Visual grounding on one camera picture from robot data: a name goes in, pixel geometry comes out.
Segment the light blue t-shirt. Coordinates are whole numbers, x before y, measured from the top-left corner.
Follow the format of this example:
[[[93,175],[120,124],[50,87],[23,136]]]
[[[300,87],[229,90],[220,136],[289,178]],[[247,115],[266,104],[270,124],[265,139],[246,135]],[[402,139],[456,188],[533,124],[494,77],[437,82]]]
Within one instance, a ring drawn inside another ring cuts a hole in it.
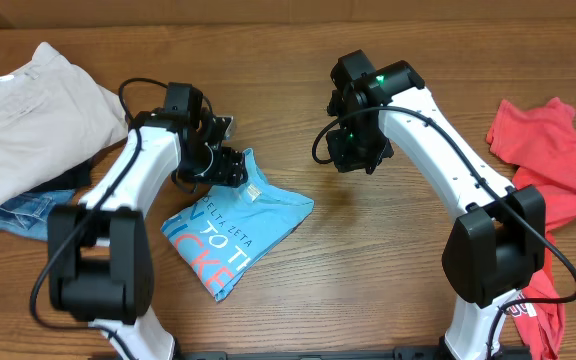
[[[270,184],[251,148],[244,157],[247,182],[236,188],[212,187],[161,227],[217,302],[314,209],[312,199]]]

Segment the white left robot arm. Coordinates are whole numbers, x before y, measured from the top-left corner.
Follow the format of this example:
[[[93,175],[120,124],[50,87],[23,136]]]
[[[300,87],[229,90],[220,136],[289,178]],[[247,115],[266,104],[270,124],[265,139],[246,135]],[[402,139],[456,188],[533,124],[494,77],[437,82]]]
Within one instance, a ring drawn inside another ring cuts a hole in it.
[[[74,319],[71,330],[97,330],[120,359],[180,359],[177,339],[151,303],[154,268],[145,217],[166,181],[236,188],[247,180],[242,153],[223,146],[231,116],[186,83],[165,85],[162,106],[125,114],[125,147],[102,181],[76,205],[54,207],[47,222],[48,260],[29,310],[49,287],[52,307]]]

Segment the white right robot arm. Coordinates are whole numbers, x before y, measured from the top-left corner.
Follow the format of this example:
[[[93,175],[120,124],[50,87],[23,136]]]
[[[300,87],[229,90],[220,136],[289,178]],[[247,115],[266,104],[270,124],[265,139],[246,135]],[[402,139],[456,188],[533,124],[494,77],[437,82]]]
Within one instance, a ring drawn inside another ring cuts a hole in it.
[[[330,73],[333,122],[320,133],[341,173],[373,173],[400,148],[453,221],[442,268],[456,293],[451,325],[435,345],[397,347],[396,359],[528,359],[499,341],[506,311],[544,266],[545,201],[516,189],[451,126],[405,61],[376,69],[363,51]]]

